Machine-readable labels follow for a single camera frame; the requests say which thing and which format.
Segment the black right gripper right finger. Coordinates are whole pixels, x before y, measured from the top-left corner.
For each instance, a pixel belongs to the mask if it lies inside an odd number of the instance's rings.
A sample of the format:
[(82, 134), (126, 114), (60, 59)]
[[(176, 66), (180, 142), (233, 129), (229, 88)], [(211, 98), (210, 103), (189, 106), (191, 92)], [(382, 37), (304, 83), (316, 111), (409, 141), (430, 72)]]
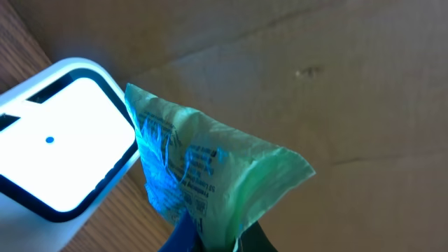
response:
[(238, 252), (277, 252), (259, 222), (252, 224), (239, 238)]

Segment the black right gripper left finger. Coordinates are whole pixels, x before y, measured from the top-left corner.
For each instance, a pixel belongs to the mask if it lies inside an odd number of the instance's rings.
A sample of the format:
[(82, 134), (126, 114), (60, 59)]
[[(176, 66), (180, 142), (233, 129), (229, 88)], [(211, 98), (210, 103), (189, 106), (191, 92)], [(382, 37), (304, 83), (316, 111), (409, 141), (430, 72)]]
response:
[(202, 241), (187, 211), (158, 252), (203, 252)]

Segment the teal white packet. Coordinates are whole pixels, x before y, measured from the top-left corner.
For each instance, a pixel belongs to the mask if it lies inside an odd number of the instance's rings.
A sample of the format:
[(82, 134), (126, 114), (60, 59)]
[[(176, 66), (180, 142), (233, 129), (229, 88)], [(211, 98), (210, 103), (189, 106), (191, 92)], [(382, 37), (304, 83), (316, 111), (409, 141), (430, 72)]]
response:
[(125, 102), (148, 201), (172, 224), (189, 214), (210, 251), (239, 249), (245, 231), (314, 175), (300, 154), (133, 84)]

